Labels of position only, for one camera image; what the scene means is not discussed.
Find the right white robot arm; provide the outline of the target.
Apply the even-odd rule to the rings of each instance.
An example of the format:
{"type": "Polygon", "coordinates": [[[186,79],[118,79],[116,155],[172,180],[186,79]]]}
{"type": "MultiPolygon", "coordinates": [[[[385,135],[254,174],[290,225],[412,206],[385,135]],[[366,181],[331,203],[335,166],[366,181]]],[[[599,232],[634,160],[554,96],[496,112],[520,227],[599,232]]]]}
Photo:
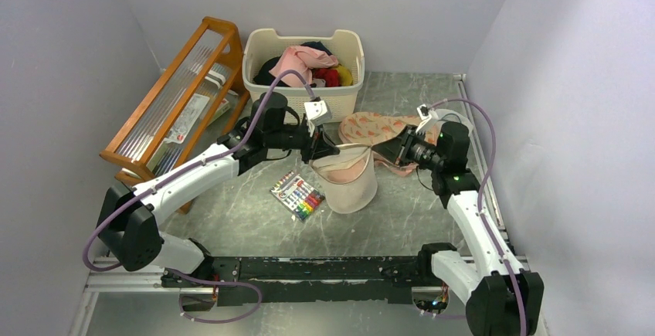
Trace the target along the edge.
{"type": "Polygon", "coordinates": [[[465,306],[474,335],[533,335],[544,294],[540,275],[526,270],[512,253],[480,194],[481,185],[468,168],[470,133],[466,125],[447,121],[434,144],[407,125],[396,137],[373,146],[398,166],[415,164],[431,173],[434,194],[463,234],[473,263],[446,244],[424,246],[417,276],[427,285],[442,280],[465,306]]]}

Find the pink bra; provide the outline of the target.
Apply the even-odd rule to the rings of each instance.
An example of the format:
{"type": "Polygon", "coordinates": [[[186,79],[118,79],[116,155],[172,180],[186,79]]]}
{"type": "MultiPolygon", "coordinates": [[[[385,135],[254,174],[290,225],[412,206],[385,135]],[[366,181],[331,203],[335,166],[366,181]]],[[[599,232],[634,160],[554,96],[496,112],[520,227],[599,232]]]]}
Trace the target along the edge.
{"type": "Polygon", "coordinates": [[[331,183],[348,184],[357,180],[365,169],[365,163],[358,161],[352,165],[329,165],[321,168],[317,173],[331,183]]]}

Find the beige mesh laundry bag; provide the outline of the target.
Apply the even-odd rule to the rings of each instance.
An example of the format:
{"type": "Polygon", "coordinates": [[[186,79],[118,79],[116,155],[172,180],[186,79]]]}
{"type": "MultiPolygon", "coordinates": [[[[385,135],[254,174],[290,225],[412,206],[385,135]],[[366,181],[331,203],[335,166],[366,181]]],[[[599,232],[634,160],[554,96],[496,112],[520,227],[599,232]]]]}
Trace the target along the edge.
{"type": "Polygon", "coordinates": [[[333,212],[345,215],[366,207],[376,195],[378,182],[375,177],[372,149],[369,146],[364,144],[340,144],[338,147],[341,150],[339,155],[311,161],[310,167],[317,175],[330,209],[333,212]],[[317,173],[318,170],[329,165],[352,165],[358,161],[363,161],[366,169],[352,183],[334,184],[317,173]]]}

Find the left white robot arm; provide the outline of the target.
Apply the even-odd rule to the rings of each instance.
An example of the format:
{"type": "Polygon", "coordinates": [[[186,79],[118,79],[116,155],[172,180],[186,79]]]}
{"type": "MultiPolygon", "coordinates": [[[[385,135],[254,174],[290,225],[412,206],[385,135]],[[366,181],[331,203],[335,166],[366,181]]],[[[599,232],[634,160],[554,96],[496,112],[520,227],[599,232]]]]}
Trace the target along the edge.
{"type": "Polygon", "coordinates": [[[160,224],[208,189],[269,161],[271,150],[298,150],[304,163],[339,154],[324,132],[324,123],[331,119],[324,100],[306,102],[304,114],[297,115],[295,123],[286,123],[286,115],[293,112],[284,95],[265,93],[253,104],[250,116],[238,120],[192,160],[133,187],[112,185],[92,237],[100,239],[128,272],[168,266],[181,271],[192,285],[206,285],[214,274],[206,249],[192,239],[164,234],[160,224]]]}

